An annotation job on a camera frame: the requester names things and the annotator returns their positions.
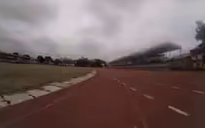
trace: white lane line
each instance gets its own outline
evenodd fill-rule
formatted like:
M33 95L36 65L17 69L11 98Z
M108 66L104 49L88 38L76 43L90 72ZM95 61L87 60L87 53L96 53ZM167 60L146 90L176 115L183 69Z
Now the white lane line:
M126 83L121 83L122 85L126 86Z
M177 86L171 86L171 88L172 89L177 89L177 90L179 90L180 88L179 87L177 87Z
M130 90L132 91L137 91L137 89L133 88L133 87L129 87Z
M198 90L193 90L193 92L198 93L198 94L205 94L203 91L198 91Z
M179 113L179 114L181 114L181 115L184 115L184 116L189 116L190 114L188 114L187 112L184 112L184 111L182 111L182 110L180 110L180 109L178 109L178 108L175 108L175 107L173 107L173 106L168 106L168 108L170 109L170 110L173 110L173 111L175 111L175 112L177 112L177 113Z
M145 98L150 99L150 100L154 100L154 99L155 99L154 97L152 97L152 96L150 96L150 95L147 95L147 94L143 94L143 96L144 96Z

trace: cloud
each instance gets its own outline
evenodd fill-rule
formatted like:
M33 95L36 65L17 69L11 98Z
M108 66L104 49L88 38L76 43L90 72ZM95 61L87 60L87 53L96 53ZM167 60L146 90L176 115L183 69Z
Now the cloud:
M107 60L171 41L197 44L205 0L0 0L0 49Z

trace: running track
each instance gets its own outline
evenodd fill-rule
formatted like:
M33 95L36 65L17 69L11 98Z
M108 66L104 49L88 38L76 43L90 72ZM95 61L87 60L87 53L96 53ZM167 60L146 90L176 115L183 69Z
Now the running track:
M205 128L205 72L97 71L0 110L0 128Z

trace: green grass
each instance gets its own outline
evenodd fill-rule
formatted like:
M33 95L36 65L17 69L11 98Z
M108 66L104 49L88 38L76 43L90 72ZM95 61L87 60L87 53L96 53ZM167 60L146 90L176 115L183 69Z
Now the green grass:
M89 73L90 68L0 63L0 95L39 88Z

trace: curb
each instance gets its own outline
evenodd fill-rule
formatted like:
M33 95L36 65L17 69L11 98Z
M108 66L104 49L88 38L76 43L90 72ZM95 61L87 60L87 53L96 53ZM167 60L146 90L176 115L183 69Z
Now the curb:
M72 85L78 84L80 82L86 81L96 75L96 71L93 70L92 72L86 74L85 76L80 76L77 78L71 78L68 81L64 82L53 82L49 83L45 86L42 86L39 89L27 90L22 93L15 93L12 95L2 95L0 96L0 109L11 106L14 104L18 104L27 100L33 100L38 97L68 88Z

